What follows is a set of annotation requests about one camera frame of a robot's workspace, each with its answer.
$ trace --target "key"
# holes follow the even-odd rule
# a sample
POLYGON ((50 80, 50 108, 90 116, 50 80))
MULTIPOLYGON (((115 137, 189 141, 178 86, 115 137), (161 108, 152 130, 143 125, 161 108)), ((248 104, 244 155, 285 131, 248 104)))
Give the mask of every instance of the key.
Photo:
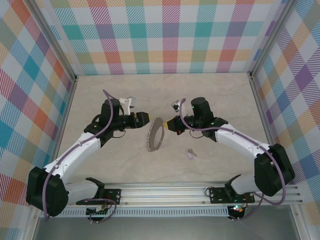
POLYGON ((190 154, 192 154, 193 156, 197 157, 197 154, 195 154, 192 149, 189 149, 189 150, 188 150, 188 153, 190 153, 190 154))

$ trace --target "metal corner post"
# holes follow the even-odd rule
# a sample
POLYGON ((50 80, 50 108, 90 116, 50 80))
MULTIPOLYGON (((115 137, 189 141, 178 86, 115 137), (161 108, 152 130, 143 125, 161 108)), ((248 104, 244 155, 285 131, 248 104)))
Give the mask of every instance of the metal corner post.
POLYGON ((270 33, 269 38, 266 41, 264 48, 262 49, 258 59, 253 66, 251 76, 254 79, 259 70, 262 68, 263 64, 265 63, 268 54, 270 53, 272 47, 274 46, 275 42, 278 40, 282 30, 284 29, 291 13, 295 9, 296 5, 298 4, 299 0, 287 0, 286 5, 284 6, 278 20, 276 21, 272 32, 270 33))
POLYGON ((255 83, 254 79, 252 78, 252 76, 250 75, 250 73, 247 73, 247 75, 248 75, 250 87, 251 87, 251 90, 252 90, 252 94, 253 94, 253 97, 254 97, 254 100, 255 100, 255 104, 256 104, 256 107, 258 109, 258 113, 260 115, 260 119, 261 119, 261 122, 262 122, 262 126, 263 126, 263 129, 264 129, 264 133, 265 133, 266 139, 267 139, 269 144, 274 145, 275 144, 275 140, 274 140, 273 135, 271 133, 271 128, 270 128, 270 125, 268 123, 268 118, 267 118, 266 112, 265 112, 265 110, 263 108, 262 100, 260 98, 256 83, 255 83))
POLYGON ((39 9, 38 5, 35 3, 35 0, 23 0, 27 8, 29 9, 31 15, 35 19, 36 23, 38 24, 41 32, 45 36, 46 40, 48 41, 50 47, 53 49, 54 53, 56 54, 58 60, 60 61, 62 67, 67 72, 68 76, 76 81, 76 74, 73 71, 65 53, 61 49, 58 40, 56 39, 54 33, 52 32, 50 26, 48 25, 47 21, 45 20, 41 10, 39 9))
MULTIPOLYGON (((67 124, 67 119, 68 119, 68 115, 71 109, 71 105, 72 105, 72 101, 76 92, 76 87, 77 87, 77 82, 76 79, 75 81, 72 83, 71 86, 71 90, 70 90, 70 96, 68 99, 68 103, 63 115, 63 119, 62 119, 62 123, 61 123, 61 127, 60 127, 60 131, 57 135, 56 138, 56 145, 54 147, 52 156, 51 156, 51 161, 56 159, 58 157, 58 153, 59 153, 59 148, 62 142, 62 138, 64 135, 64 131, 66 128, 66 124, 67 124)), ((25 228, 23 231, 23 235, 21 236, 21 240, 30 240, 33 239, 34 234, 36 233, 37 230, 37 223, 38 223, 38 219, 41 216, 42 211, 33 207, 33 206, 29 206, 28 207, 29 213, 28 213, 28 219, 27 222, 25 224, 25 228)))

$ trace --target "plaid wall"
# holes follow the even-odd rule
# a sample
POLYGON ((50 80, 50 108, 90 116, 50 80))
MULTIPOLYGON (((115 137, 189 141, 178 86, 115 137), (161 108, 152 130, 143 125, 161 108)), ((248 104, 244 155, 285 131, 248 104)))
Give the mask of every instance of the plaid wall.
POLYGON ((256 83, 289 155, 310 228, 320 236, 320 0, 300 0, 256 83))
POLYGON ((0 240, 15 240, 29 171, 52 156, 72 81, 22 0, 0 1, 0 33, 0 240))
POLYGON ((272 6, 283 4, 281 0, 36 1, 74 69, 86 75, 247 72, 268 30, 265 21, 272 20, 272 6))
POLYGON ((261 43, 259 45, 259 48, 258 48, 258 50, 256 51, 256 53, 254 55, 253 61, 251 62, 251 65, 250 65, 250 67, 248 69, 248 72, 251 72, 253 70, 253 68, 254 68, 254 66, 255 66, 255 64, 257 62, 257 59, 260 56, 260 53, 261 53, 262 49, 265 47, 265 45, 266 45, 266 43, 268 41, 268 38, 269 38, 271 32, 273 31, 274 26, 275 26, 277 20, 279 19, 279 17, 281 15, 281 13, 282 13, 287 1, 288 0, 281 0, 281 3, 279 5, 277 11, 276 11, 275 15, 273 16, 273 19, 272 19, 267 31, 265 32, 265 34, 263 36, 263 39, 262 39, 262 41, 261 41, 261 43))

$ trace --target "white plastic part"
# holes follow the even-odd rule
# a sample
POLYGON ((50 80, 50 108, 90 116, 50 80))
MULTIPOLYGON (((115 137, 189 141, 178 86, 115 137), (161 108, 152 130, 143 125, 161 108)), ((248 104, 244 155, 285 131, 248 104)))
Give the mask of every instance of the white plastic part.
MULTIPOLYGON (((233 130, 235 132, 241 133, 242 132, 236 130, 231 124, 224 124, 221 126, 222 128, 227 128, 230 130, 233 130)), ((252 139, 260 146, 264 147, 266 150, 270 148, 270 145, 267 143, 262 143, 260 141, 254 140, 253 138, 245 135, 246 137, 252 139)), ((225 144, 234 150, 236 150, 238 153, 243 155, 245 158, 251 160, 252 162, 257 157, 257 154, 263 154, 264 151, 252 144, 251 142, 248 142, 247 140, 243 139, 242 137, 226 131, 226 130, 218 130, 215 132, 215 138, 218 143, 225 144)))
POLYGON ((237 194, 245 194, 249 192, 259 191, 259 188, 255 183, 254 175, 252 173, 238 176, 235 180, 231 182, 231 187, 235 190, 237 194))
POLYGON ((130 107, 133 108, 135 106, 135 101, 136 99, 133 96, 119 99, 124 115, 130 115, 130 107))
POLYGON ((67 205, 70 205, 83 199, 92 199, 98 191, 98 186, 92 181, 84 180, 67 184, 65 189, 69 192, 67 205))
MULTIPOLYGON (((81 137, 69 148, 71 149, 74 145, 80 144, 83 140, 86 140, 92 137, 92 133, 83 133, 81 137)), ((100 139, 93 138, 90 141, 86 142, 82 146, 78 146, 75 150, 73 150, 60 164, 58 169, 54 170, 52 175, 60 175, 64 184, 68 183, 69 177, 74 173, 74 171, 94 152, 101 148, 100 139)), ((53 162, 46 165, 45 171, 49 173, 51 169, 57 164, 59 159, 64 155, 63 153, 59 158, 54 160, 53 162)))

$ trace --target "wire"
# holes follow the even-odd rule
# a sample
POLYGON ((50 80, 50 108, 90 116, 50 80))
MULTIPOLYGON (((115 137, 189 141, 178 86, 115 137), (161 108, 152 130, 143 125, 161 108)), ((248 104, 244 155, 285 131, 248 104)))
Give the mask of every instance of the wire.
POLYGON ((122 138, 124 135, 126 135, 126 130, 124 130, 124 134, 122 136, 113 136, 113 139, 120 139, 122 138))
MULTIPOLYGON (((112 200, 112 198, 111 198, 109 195, 107 195, 106 197, 107 197, 108 199, 111 199, 111 200, 112 200)), ((105 204, 106 207, 108 206, 108 205, 107 205, 107 201, 105 201, 104 204, 105 204)), ((110 207, 109 207, 108 209, 110 209, 111 207, 112 207, 112 202, 110 202, 110 207)))
POLYGON ((248 208, 249 200, 248 200, 248 197, 247 197, 247 195, 246 195, 246 194, 244 195, 244 197, 245 197, 245 200, 246 200, 245 208, 247 209, 247 208, 248 208))
POLYGON ((59 165, 61 164, 61 162, 70 154, 73 152, 73 150, 75 150, 76 148, 82 146, 83 144, 89 142, 90 140, 92 140, 93 138, 96 138, 97 136, 99 136, 100 134, 102 134, 111 124, 111 121, 113 119, 113 115, 114 115, 114 108, 111 102, 111 98, 112 97, 106 90, 102 90, 103 93, 106 95, 108 102, 110 104, 110 119, 108 121, 108 123, 106 124, 106 126, 99 131, 97 134, 89 137, 86 140, 83 140, 82 142, 74 145, 72 148, 70 148, 60 159, 59 161, 56 163, 56 165, 54 167, 52 167, 51 171, 48 173, 48 175, 45 178, 44 184, 43 184, 43 189, 42 189, 42 208, 43 208, 43 215, 44 215, 44 219, 47 222, 50 218, 50 216, 48 215, 48 211, 47 211, 47 201, 46 201, 46 192, 47 192, 47 185, 48 185, 48 181, 51 177, 51 175, 53 174, 53 172, 59 168, 59 165))
POLYGON ((227 132, 231 132, 233 134, 236 134, 238 135, 239 137, 247 140, 248 142, 252 143, 253 145, 257 146, 257 148, 260 148, 262 151, 265 152, 265 154, 271 159, 271 161, 273 162, 273 165, 275 166, 278 174, 279 174, 279 177, 280 177, 280 181, 281 181, 281 186, 282 186, 282 197, 281 197, 281 200, 278 201, 278 202, 273 202, 273 201, 270 201, 268 199, 266 199, 264 197, 264 194, 262 195, 259 195, 257 194, 256 192, 254 193, 256 196, 258 196, 259 198, 261 198, 258 206, 250 213, 249 216, 252 215, 252 213, 254 213, 256 211, 256 209, 261 205, 262 201, 265 200, 267 203, 269 204, 272 204, 272 205, 280 205, 282 204, 285 199, 286 199, 286 184, 285 184, 285 179, 284 179, 284 176, 282 175, 282 172, 281 172, 281 169, 277 163, 277 161, 275 160, 275 158, 271 155, 270 152, 268 152, 263 146, 259 145, 257 142, 255 142, 254 140, 250 139, 249 137, 243 135, 242 133, 240 132, 237 132, 237 131, 234 131, 232 129, 229 129, 229 128, 226 128, 226 127, 218 127, 218 126, 212 126, 212 127, 206 127, 206 128, 194 128, 194 127, 191 127, 189 126, 185 119, 184 119, 184 116, 183 116, 183 113, 182 113, 182 106, 184 104, 184 102, 186 101, 185 98, 183 98, 181 101, 180 101, 180 106, 179 106, 179 113, 180 113, 180 118, 181 118, 181 121, 183 122, 183 124, 190 130, 193 130, 193 131, 209 131, 209 130, 224 130, 224 131, 227 131, 227 132))
POLYGON ((108 219, 110 219, 116 212, 116 209, 117 209, 117 203, 111 199, 108 199, 108 198, 89 198, 89 199, 84 199, 84 201, 88 201, 88 202, 94 202, 94 201, 105 201, 105 202, 109 202, 109 203, 112 203, 114 204, 114 209, 112 211, 112 213, 109 215, 109 216, 105 216, 102 220, 100 221, 93 221, 91 216, 93 215, 93 213, 91 213, 89 215, 89 220, 91 221, 91 223, 96 223, 96 224, 100 224, 100 223, 103 223, 105 221, 107 221, 108 219))
POLYGON ((189 131, 189 134, 190 134, 190 136, 193 137, 194 139, 200 139, 200 138, 203 138, 203 137, 204 137, 203 135, 202 135, 202 136, 198 136, 198 137, 192 136, 191 131, 192 131, 192 130, 189 131))
POLYGON ((213 186, 209 186, 206 190, 205 190, 205 192, 204 192, 204 194, 208 197, 208 198, 210 198, 210 196, 207 194, 207 191, 208 191, 208 189, 211 189, 211 188, 214 188, 213 186))

